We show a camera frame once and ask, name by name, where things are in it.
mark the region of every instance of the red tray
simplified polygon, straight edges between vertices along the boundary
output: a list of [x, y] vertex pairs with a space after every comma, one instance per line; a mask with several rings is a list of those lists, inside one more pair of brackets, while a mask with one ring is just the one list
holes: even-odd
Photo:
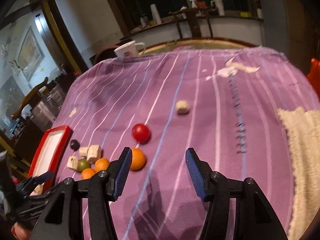
[[61, 157], [68, 145], [72, 130], [67, 125], [61, 125], [47, 130], [33, 157], [28, 176], [39, 176], [47, 171], [52, 171], [54, 177], [45, 182], [43, 192], [52, 187]]

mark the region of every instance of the framed picture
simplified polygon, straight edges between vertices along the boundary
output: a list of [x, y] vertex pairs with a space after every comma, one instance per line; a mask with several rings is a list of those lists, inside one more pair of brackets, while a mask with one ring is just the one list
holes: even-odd
[[28, 82], [44, 59], [44, 54], [39, 47], [35, 34], [30, 27], [21, 45], [18, 55], [20, 69], [23, 71]]

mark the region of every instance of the white mug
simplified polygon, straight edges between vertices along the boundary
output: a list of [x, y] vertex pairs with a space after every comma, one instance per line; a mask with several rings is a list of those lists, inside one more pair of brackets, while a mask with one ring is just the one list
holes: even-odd
[[117, 57], [119, 57], [119, 58], [137, 57], [137, 56], [139, 56], [139, 52], [136, 48], [137, 45], [143, 46], [143, 52], [142, 52], [142, 54], [143, 54], [146, 51], [146, 44], [144, 42], [136, 43], [136, 41], [130, 41], [126, 44], [123, 44], [120, 47], [116, 48], [114, 50], [114, 52], [117, 55]]

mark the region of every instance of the cream towel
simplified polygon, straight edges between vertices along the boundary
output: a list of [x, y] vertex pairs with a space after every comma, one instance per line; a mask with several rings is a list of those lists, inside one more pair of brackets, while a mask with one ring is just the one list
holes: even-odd
[[320, 207], [320, 111], [278, 109], [287, 129], [295, 181], [288, 239], [298, 240]]

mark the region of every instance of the stitching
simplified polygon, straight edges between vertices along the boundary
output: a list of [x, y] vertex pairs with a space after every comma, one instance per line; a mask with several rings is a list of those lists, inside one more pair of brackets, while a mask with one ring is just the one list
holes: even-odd
[[231, 95], [232, 95], [232, 101], [234, 103], [234, 108], [236, 109], [236, 116], [238, 119], [238, 122], [236, 123], [236, 149], [237, 154], [246, 154], [246, 136], [245, 136], [245, 125], [243, 122], [243, 116], [242, 116], [242, 109], [241, 109], [241, 103], [240, 103], [240, 97], [239, 97], [239, 91], [236, 86], [236, 81], [234, 77], [231, 77], [229, 80], [229, 87], [231, 89]]

